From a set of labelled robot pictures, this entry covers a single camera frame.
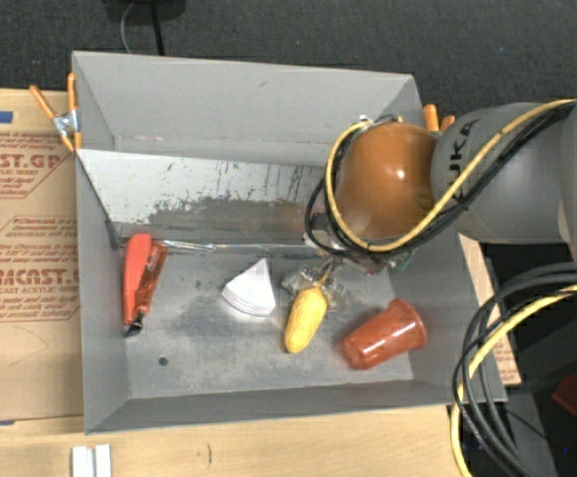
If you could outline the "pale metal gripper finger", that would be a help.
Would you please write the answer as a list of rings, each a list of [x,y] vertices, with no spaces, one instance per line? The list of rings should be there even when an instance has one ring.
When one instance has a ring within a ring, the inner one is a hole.
[[[322,289],[328,302],[329,310],[338,310],[342,305],[342,292],[339,283],[334,277],[336,266],[331,264],[322,275]]]
[[[321,280],[323,272],[323,265],[302,265],[281,279],[281,287],[287,292],[300,292],[314,287]]]

